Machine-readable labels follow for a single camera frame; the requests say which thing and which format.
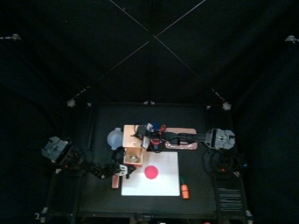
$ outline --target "red object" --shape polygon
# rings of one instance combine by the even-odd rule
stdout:
[[[146,168],[145,168],[145,175],[149,179],[156,179],[158,177],[158,169],[154,165],[149,165]]]

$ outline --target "white sheet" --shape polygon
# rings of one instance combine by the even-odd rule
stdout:
[[[158,176],[146,177],[146,167],[154,165]],[[123,177],[122,195],[131,196],[180,196],[181,180],[178,152],[146,152],[143,167],[138,167],[130,176]]]

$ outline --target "black enclosure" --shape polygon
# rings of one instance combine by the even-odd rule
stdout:
[[[218,197],[232,187],[256,223],[297,223],[298,11],[297,0],[3,0],[0,222],[39,223],[35,213],[53,205],[51,223],[129,223],[143,213],[156,215],[153,223],[217,223]],[[184,208],[170,200],[173,209],[154,211],[150,203],[138,211],[135,199],[126,210],[114,207],[129,202],[113,192],[94,203],[106,180],[55,176],[42,147],[50,137],[71,136],[91,158],[106,160],[97,148],[109,151],[111,129],[150,116],[198,131],[229,126],[248,173],[225,186],[196,172],[192,187],[205,179],[206,194],[196,192]]]

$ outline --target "black floor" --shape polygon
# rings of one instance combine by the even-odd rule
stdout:
[[[110,131],[118,127],[123,129],[126,124],[147,123],[194,128],[198,133],[206,133],[210,128],[232,128],[229,113],[222,108],[102,104],[71,111],[65,136],[74,139],[74,145],[85,150],[90,160],[105,165],[111,163]],[[53,210],[57,214],[75,211],[78,216],[89,217],[121,218],[146,214],[158,218],[216,219],[213,177],[204,169],[206,151],[202,144],[197,150],[178,150],[180,173],[190,187],[189,200],[182,196],[122,196],[122,189],[111,188],[111,178],[101,180],[89,173],[71,176],[63,171],[57,178]]]

